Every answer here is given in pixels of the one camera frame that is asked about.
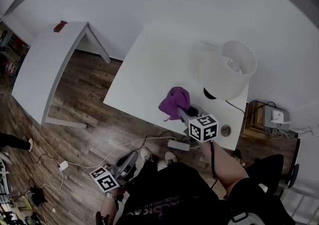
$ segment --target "person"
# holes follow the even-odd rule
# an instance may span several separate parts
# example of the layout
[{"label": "person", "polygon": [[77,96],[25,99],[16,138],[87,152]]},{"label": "person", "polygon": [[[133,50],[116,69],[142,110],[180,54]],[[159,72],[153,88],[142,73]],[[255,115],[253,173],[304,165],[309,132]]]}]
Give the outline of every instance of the person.
[{"label": "person", "polygon": [[[272,209],[271,199],[244,168],[218,144],[200,144],[213,174],[226,189],[227,199],[219,200],[198,171],[177,162],[167,152],[167,168],[160,171],[149,149],[141,149],[144,166],[130,191],[117,224],[283,224],[281,214]],[[112,224],[117,213],[117,200],[124,190],[117,188],[106,194],[97,217]]]},{"label": "person", "polygon": [[0,132],[0,147],[10,146],[26,151],[31,151],[33,148],[33,139],[29,141],[21,140],[16,136],[8,135]]}]

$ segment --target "hand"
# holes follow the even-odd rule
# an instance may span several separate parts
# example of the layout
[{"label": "hand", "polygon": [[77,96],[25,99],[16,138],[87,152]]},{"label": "hand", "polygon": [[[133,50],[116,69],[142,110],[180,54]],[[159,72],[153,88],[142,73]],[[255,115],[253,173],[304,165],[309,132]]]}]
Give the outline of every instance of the hand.
[{"label": "hand", "polygon": [[116,194],[116,195],[123,195],[125,193],[125,189],[118,187],[118,188],[113,189],[113,190],[111,190],[109,192],[112,193],[112,194]]},{"label": "hand", "polygon": [[206,148],[210,149],[210,141],[203,142],[203,143],[199,142],[198,144],[200,145],[202,149],[206,149]]}]

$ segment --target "white desk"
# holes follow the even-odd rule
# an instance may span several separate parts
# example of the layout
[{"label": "white desk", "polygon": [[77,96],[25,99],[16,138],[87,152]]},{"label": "white desk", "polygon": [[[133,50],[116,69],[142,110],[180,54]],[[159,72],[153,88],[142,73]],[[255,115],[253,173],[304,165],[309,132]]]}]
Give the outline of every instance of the white desk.
[{"label": "white desk", "polygon": [[71,22],[60,32],[49,25],[32,43],[22,64],[13,97],[39,124],[45,122],[63,126],[86,128],[86,124],[49,118],[49,108],[62,73],[81,38],[87,34],[107,63],[111,60],[88,28],[88,22]]},{"label": "white desk", "polygon": [[[222,147],[235,150],[244,114],[222,100],[204,96],[199,81],[199,67],[215,47],[197,40],[145,28],[118,71],[104,103],[130,115],[184,134],[186,126],[180,121],[167,121],[158,109],[168,91],[175,86],[185,88],[190,102],[212,113],[220,127],[230,125],[232,133],[215,141]],[[248,86],[230,103],[245,110]]]}]

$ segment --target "black lamp base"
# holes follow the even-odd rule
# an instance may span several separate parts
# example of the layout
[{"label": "black lamp base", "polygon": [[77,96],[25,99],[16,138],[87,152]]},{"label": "black lamp base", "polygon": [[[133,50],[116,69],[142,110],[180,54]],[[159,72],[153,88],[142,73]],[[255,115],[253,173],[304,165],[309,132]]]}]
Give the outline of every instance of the black lamp base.
[{"label": "black lamp base", "polygon": [[208,91],[204,88],[204,94],[208,99],[214,100],[216,99],[215,96],[212,96],[211,94],[208,93]]}]

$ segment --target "wristwatch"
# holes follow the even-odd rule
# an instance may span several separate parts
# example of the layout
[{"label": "wristwatch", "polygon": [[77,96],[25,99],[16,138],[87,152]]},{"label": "wristwatch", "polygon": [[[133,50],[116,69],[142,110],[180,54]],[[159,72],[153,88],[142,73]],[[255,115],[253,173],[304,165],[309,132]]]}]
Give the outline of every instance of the wristwatch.
[{"label": "wristwatch", "polygon": [[109,199],[114,199],[114,200],[118,200],[118,201],[122,201],[124,198],[124,195],[117,195],[117,194],[110,193],[110,192],[106,192],[105,196]]}]

